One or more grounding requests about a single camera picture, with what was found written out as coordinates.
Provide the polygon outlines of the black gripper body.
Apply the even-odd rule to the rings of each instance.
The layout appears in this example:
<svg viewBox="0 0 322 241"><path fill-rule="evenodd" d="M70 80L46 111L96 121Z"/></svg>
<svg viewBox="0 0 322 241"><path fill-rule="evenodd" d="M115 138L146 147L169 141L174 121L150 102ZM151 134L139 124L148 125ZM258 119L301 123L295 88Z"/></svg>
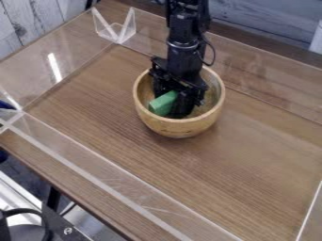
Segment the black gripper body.
<svg viewBox="0 0 322 241"><path fill-rule="evenodd" d="M209 86L201 76L205 65L205 50L206 43L203 41L190 42L189 44L167 42L167 58L151 57L151 77L169 74L171 90L175 90L175 88L198 88L207 91Z"/></svg>

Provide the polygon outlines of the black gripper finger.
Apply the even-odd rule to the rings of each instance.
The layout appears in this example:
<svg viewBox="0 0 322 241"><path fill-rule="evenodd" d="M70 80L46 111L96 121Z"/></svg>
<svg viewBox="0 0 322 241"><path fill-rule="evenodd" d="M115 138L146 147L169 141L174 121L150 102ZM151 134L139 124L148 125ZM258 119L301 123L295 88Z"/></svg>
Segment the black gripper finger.
<svg viewBox="0 0 322 241"><path fill-rule="evenodd" d="M191 114L195 106L203 104L205 89L175 88L175 92L178 96L171 107L170 117L173 119L182 119Z"/></svg>
<svg viewBox="0 0 322 241"><path fill-rule="evenodd" d="M169 74L152 76L152 86L156 98L159 98L164 93L171 90L170 80L171 78Z"/></svg>

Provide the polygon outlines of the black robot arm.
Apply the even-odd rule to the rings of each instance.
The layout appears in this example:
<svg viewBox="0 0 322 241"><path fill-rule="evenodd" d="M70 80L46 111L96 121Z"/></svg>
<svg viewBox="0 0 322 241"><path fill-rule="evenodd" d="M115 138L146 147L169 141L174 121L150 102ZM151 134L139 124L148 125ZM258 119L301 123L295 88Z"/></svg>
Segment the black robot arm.
<svg viewBox="0 0 322 241"><path fill-rule="evenodd" d="M164 0L166 24L169 27L167 58L151 57L155 99L148 110L166 118L183 119L195 106L205 104L209 85L202 78L206 46L214 46L205 37L210 26L207 0Z"/></svg>

